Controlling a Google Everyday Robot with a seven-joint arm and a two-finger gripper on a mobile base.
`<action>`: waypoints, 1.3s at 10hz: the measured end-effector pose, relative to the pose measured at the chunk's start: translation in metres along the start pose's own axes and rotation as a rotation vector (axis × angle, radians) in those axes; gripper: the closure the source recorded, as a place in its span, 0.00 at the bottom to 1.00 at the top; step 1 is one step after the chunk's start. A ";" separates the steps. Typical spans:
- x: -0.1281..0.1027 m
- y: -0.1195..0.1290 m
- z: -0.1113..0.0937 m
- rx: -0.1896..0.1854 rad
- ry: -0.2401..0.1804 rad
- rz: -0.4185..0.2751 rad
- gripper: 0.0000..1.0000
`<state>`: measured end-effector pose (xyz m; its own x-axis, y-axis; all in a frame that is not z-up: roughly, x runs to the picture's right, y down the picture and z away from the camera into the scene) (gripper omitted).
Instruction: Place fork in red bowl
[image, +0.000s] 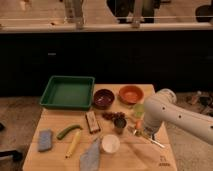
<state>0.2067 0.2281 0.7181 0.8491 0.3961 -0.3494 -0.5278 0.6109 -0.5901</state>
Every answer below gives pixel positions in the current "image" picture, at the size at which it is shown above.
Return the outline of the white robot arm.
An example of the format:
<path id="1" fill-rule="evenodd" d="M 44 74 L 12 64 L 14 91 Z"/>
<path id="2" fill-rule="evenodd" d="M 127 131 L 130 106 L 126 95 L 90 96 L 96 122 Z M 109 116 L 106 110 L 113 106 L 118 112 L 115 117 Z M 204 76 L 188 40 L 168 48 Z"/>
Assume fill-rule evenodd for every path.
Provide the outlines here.
<path id="1" fill-rule="evenodd" d="M 153 135 L 163 122 L 169 122 L 213 145 L 213 117 L 178 107 L 176 101 L 176 94 L 170 89 L 161 89 L 146 98 L 142 130 Z"/>

